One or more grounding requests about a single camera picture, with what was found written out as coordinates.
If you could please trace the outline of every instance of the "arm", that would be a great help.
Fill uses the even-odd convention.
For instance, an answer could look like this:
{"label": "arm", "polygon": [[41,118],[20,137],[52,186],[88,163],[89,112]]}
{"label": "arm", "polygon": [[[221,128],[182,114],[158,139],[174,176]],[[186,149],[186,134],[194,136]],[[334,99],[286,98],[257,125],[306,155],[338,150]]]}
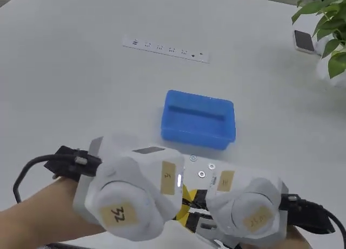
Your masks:
{"label": "arm", "polygon": [[72,209],[77,184],[60,179],[30,199],[0,212],[0,248],[34,249],[104,230]]}

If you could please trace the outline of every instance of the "power strip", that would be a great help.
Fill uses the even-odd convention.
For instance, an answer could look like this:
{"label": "power strip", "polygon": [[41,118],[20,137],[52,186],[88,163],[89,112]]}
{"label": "power strip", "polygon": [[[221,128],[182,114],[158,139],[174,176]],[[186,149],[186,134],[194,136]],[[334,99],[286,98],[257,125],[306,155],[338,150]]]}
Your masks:
{"label": "power strip", "polygon": [[171,45],[158,44],[152,41],[139,40],[125,36],[123,46],[138,50],[146,50],[152,53],[159,53],[172,57],[185,58],[187,60],[209,63],[209,53],[204,51],[190,51],[182,48],[175,48]]}

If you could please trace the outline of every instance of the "black connector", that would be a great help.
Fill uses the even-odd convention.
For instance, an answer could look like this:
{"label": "black connector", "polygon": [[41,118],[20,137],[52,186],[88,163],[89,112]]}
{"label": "black connector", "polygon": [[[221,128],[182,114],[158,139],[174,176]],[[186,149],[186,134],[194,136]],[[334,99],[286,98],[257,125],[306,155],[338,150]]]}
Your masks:
{"label": "black connector", "polygon": [[322,205],[301,199],[297,194],[282,194],[279,210],[288,212],[287,225],[300,227],[313,234],[330,234],[335,229],[332,220],[340,229],[344,249],[346,249],[346,230],[342,223]]}
{"label": "black connector", "polygon": [[83,164],[83,160],[68,161],[52,159],[47,161],[44,165],[46,169],[54,173],[54,176],[65,177],[76,182],[79,182],[81,175],[95,176],[98,166],[101,164],[101,160],[88,154],[86,150],[71,149],[67,146],[61,146],[55,153],[56,155],[72,155],[76,158],[86,159],[87,164]]}

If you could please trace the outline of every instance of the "led light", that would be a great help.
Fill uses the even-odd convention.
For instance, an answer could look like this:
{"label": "led light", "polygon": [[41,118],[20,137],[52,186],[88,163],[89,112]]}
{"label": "led light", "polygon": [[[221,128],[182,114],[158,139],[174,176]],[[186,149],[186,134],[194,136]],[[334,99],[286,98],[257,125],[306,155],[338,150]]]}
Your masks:
{"label": "led light", "polygon": [[180,187],[182,184],[182,176],[181,174],[178,174],[178,187]]}

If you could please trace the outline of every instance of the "metal washer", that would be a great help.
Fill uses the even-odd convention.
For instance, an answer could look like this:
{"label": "metal washer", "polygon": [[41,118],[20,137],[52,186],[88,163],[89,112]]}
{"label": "metal washer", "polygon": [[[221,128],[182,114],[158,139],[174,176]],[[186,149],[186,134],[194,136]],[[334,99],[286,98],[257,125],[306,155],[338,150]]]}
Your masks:
{"label": "metal washer", "polygon": [[204,178],[204,177],[205,177],[205,172],[204,172],[204,171],[199,171],[199,172],[198,172],[198,176],[199,176],[200,178]]}
{"label": "metal washer", "polygon": [[215,169],[215,164],[213,163],[208,164],[208,168],[213,171]]}

